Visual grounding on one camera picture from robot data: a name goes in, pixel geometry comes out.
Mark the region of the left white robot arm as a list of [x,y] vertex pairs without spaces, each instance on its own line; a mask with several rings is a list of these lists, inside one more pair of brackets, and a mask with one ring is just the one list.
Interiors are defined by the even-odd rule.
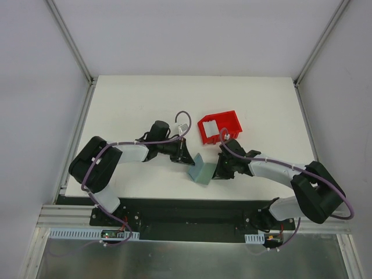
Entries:
[[69,174],[104,208],[102,218],[110,226],[119,225],[123,219],[123,212],[118,209],[120,200],[109,186],[118,164],[148,162],[161,153],[173,163],[195,165],[186,139],[178,134],[170,138],[169,134],[170,126],[157,120],[136,144],[114,146],[94,136],[71,162]]

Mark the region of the red plastic bin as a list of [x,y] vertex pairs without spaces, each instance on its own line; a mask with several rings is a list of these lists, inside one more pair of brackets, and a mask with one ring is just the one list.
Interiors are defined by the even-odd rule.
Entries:
[[[211,120],[216,121],[219,128],[219,134],[210,138],[206,138],[202,123]],[[238,138],[239,134],[242,132],[241,124],[234,110],[206,115],[197,122],[197,126],[201,136],[201,141],[204,145],[215,145],[220,142],[220,131],[223,128],[226,128],[229,136],[234,139]]]

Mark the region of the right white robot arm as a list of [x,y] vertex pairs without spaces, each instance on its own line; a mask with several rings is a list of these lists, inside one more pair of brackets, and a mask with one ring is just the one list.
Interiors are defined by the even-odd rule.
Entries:
[[239,173],[266,178],[294,192],[289,198],[272,199],[251,217],[258,229],[272,230],[283,220],[301,217],[322,224],[345,202],[345,193],[320,162],[290,164],[256,150],[245,152],[235,139],[224,141],[220,150],[214,179],[229,180]]

